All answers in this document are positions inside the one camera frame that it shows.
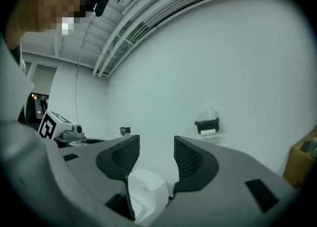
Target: brown box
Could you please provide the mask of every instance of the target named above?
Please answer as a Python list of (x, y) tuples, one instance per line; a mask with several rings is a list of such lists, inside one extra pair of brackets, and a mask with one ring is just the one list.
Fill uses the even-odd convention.
[(316, 162), (316, 158), (313, 157), (314, 150), (303, 152), (302, 148), (305, 141), (311, 141), (315, 137), (317, 137), (317, 126), (306, 137), (296, 143), (289, 153), (283, 178), (295, 188), (303, 186)]

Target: black wall-mounted holder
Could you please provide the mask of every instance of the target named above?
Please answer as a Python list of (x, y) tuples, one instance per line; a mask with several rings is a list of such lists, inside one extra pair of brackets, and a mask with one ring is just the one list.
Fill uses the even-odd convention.
[(120, 128), (120, 133), (122, 136), (125, 136), (126, 133), (131, 133), (131, 128), (130, 127), (121, 127)]
[(198, 133), (200, 134), (202, 130), (215, 129), (216, 132), (219, 131), (219, 118), (212, 120), (195, 121)]

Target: ceiling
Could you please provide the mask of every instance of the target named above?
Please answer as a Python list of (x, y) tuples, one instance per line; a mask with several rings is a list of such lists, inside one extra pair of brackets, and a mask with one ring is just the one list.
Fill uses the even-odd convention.
[(22, 51), (93, 68), (106, 75), (149, 34), (167, 21), (212, 0), (109, 0), (101, 17), (75, 23), (69, 35), (61, 30), (27, 33)]

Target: white appliance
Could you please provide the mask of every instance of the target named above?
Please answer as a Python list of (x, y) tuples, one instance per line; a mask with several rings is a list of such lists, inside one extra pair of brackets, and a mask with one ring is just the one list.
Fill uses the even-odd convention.
[(135, 223), (140, 225), (150, 224), (168, 203), (164, 179), (149, 170), (137, 169), (131, 172), (128, 188)]

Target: roll of paper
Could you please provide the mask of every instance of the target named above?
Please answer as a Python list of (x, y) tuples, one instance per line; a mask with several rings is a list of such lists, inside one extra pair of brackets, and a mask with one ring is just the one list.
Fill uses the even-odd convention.
[(216, 134), (216, 130), (215, 129), (202, 130), (202, 131), (200, 131), (200, 133), (201, 133), (201, 136), (204, 137), (204, 136)]

